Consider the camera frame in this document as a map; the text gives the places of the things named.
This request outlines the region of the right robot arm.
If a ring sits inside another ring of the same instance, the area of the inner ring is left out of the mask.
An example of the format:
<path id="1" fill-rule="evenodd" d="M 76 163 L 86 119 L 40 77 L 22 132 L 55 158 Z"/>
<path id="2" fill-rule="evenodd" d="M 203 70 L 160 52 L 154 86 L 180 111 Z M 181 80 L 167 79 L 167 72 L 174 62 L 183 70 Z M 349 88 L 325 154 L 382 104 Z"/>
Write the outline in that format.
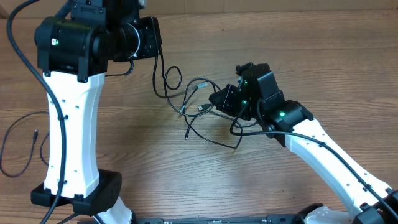
<path id="1" fill-rule="evenodd" d="M 217 110 L 238 119 L 256 119 L 261 131 L 237 133 L 276 139 L 306 162 L 334 191 L 345 211 L 314 203 L 291 223 L 397 223 L 397 190 L 361 167 L 326 133 L 314 115 L 298 101 L 287 100 L 266 63 L 238 65 L 238 86 L 212 93 Z"/>

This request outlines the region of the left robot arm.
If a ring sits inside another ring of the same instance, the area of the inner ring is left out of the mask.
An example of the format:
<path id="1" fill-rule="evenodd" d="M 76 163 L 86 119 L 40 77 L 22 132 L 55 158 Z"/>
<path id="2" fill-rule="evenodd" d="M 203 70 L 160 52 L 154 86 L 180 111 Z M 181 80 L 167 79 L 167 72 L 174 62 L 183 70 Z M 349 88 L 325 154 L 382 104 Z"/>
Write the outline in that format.
<path id="1" fill-rule="evenodd" d="M 162 43 L 155 17 L 140 17 L 146 2 L 72 1 L 70 17 L 45 18 L 35 31 L 38 66 L 51 88 L 49 164 L 30 194 L 44 207 L 71 204 L 98 223 L 135 223 L 120 198 L 119 172 L 96 162 L 98 105 L 109 61 L 156 57 Z"/>

